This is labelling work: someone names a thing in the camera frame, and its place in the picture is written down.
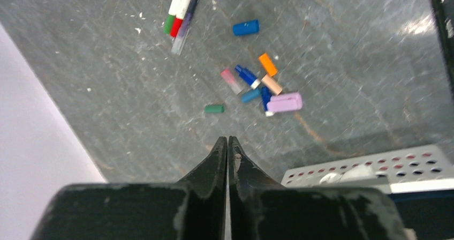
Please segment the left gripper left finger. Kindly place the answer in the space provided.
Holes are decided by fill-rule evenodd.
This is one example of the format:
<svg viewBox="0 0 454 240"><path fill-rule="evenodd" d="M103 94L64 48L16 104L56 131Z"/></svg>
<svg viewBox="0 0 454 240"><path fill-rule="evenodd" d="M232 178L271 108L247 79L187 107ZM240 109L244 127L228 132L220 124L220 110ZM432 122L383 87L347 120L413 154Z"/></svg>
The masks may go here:
<svg viewBox="0 0 454 240"><path fill-rule="evenodd" d="M72 184L32 239L223 239L228 141L175 183Z"/></svg>

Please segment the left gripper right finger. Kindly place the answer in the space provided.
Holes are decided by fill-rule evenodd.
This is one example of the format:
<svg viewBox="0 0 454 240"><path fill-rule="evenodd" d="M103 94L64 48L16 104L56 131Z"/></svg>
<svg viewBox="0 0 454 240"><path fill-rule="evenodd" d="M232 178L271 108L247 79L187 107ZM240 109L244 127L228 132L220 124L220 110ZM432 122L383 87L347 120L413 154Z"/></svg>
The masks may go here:
<svg viewBox="0 0 454 240"><path fill-rule="evenodd" d="M364 187L286 188L228 141L233 239L405 239L395 204Z"/></svg>

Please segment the green pen cap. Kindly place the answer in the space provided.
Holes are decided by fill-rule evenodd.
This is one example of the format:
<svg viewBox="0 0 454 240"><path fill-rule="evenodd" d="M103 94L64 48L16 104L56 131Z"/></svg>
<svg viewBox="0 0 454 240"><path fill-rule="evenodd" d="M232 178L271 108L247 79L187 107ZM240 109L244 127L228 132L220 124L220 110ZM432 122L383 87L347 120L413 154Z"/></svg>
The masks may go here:
<svg viewBox="0 0 454 240"><path fill-rule="evenodd" d="M206 114L221 114L224 113L224 111L225 108L222 104L209 104L204 108Z"/></svg>

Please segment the light blue pen cap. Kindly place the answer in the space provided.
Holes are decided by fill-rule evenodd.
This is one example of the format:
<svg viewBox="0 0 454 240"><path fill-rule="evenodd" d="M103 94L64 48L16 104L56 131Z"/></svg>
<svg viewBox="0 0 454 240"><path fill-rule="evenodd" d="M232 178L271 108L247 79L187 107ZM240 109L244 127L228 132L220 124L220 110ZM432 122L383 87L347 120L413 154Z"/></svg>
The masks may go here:
<svg viewBox="0 0 454 240"><path fill-rule="evenodd" d="M261 90L256 88L256 89L252 89L246 93L244 93L242 96L241 96L241 102L242 103L248 103L248 102L251 102L252 100L256 99L256 98L259 98L261 96Z"/></svg>

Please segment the peach pen cap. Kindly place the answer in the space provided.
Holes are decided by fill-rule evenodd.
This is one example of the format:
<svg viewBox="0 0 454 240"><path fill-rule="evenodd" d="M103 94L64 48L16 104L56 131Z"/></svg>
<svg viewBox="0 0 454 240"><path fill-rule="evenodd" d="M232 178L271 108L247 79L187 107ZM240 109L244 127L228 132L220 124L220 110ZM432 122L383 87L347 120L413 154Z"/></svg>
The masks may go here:
<svg viewBox="0 0 454 240"><path fill-rule="evenodd" d="M263 76L263 78L261 79L261 82L266 86L268 87L268 89L275 95L279 95L281 94L281 92L283 91L283 88L277 83L277 81L275 81L271 76L269 76L268 74L266 74L265 76Z"/></svg>

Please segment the dark blue pen cap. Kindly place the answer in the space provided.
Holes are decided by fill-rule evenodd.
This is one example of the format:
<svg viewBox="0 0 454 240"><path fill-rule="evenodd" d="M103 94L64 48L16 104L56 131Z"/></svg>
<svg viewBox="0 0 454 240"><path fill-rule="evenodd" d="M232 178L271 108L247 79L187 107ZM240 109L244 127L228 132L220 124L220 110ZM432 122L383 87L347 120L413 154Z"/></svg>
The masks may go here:
<svg viewBox="0 0 454 240"><path fill-rule="evenodd" d="M251 89L256 89L260 85L261 81L246 67L236 65L234 69L237 71L238 76L240 76Z"/></svg>

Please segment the clear pink pen cap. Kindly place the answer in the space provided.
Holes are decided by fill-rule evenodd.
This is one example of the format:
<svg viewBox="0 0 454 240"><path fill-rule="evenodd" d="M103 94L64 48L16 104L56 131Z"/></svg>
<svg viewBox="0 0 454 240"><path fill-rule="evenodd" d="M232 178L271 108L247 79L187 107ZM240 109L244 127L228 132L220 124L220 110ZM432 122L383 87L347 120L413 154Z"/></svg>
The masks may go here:
<svg viewBox="0 0 454 240"><path fill-rule="evenodd" d="M231 73L229 69L225 69L221 72L221 77L223 80L228 84L228 86L232 89L235 95L238 95L242 92L242 87L238 84L236 78Z"/></svg>

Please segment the orange pen cap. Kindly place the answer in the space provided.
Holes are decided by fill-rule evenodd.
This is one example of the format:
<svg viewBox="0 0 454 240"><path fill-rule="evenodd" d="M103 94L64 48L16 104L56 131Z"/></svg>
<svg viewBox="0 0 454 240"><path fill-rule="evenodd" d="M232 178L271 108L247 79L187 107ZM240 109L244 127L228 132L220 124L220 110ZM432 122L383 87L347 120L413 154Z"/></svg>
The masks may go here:
<svg viewBox="0 0 454 240"><path fill-rule="evenodd" d="M268 76L273 77L278 73L277 67L275 66L274 62L271 60L267 53L263 53L259 57L259 62L265 69Z"/></svg>

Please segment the purple grey marker pen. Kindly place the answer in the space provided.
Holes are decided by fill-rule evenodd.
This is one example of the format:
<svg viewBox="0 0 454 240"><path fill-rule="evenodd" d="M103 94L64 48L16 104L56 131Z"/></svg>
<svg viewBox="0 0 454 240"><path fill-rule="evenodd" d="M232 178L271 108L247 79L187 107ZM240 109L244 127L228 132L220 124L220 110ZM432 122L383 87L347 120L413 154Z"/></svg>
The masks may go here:
<svg viewBox="0 0 454 240"><path fill-rule="evenodd" d="M179 23L178 30L176 31L176 37L171 48L171 52L176 55L180 55L183 49L183 45L186 41L186 37L189 32L190 22L194 16L195 9L199 0L190 0L185 12L184 18Z"/></svg>

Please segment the red cap marker pen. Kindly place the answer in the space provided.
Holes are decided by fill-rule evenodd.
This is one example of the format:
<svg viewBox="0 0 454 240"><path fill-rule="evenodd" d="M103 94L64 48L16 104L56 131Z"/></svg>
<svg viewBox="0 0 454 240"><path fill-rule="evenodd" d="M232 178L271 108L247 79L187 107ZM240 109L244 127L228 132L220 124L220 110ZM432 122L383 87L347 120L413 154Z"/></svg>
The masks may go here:
<svg viewBox="0 0 454 240"><path fill-rule="evenodd" d="M173 21L171 32L170 32L170 35L174 38L177 36L177 33L183 23L183 19L185 17L185 14L188 9L190 1L191 0L180 0L179 4L177 6L176 18Z"/></svg>

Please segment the green cap marker pen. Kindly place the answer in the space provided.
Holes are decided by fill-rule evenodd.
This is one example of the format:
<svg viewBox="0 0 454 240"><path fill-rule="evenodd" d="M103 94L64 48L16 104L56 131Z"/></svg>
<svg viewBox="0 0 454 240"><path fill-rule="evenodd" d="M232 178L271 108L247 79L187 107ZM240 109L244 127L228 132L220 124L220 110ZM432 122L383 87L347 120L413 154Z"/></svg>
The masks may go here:
<svg viewBox="0 0 454 240"><path fill-rule="evenodd" d="M171 32L173 22L176 18L176 13L177 13L177 9L178 9L178 5L179 5L180 1L181 0L172 0L171 1L169 11L168 11L168 16L167 16L167 18L164 22L164 26L163 26L163 31L165 34L170 34L170 32Z"/></svg>

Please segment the white cloth in basket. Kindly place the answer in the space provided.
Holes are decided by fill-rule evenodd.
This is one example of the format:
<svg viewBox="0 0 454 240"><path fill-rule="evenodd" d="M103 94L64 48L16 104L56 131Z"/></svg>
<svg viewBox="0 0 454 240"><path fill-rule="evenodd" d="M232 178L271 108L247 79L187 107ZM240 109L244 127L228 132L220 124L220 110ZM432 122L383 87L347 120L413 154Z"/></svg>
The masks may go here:
<svg viewBox="0 0 454 240"><path fill-rule="evenodd" d="M338 184L344 182L367 180L375 177L375 171L371 167L361 164L346 172L330 172L320 179L319 184Z"/></svg>

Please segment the white plastic basket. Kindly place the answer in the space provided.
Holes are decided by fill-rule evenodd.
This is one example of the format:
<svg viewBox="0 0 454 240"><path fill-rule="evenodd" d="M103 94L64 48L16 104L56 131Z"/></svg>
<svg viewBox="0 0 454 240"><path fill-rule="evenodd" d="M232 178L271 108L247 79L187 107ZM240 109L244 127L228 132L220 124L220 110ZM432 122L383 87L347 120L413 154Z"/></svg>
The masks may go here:
<svg viewBox="0 0 454 240"><path fill-rule="evenodd" d="M453 165L436 145L424 145L289 169L287 188L359 186L386 194L453 189Z"/></svg>

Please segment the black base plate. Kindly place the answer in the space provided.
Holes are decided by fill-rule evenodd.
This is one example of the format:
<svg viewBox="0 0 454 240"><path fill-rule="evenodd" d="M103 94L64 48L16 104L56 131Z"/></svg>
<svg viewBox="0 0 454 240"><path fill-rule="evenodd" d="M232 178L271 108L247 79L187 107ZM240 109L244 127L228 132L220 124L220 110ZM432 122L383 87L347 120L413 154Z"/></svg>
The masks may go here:
<svg viewBox="0 0 454 240"><path fill-rule="evenodd" d="M430 0L453 96L453 0Z"/></svg>

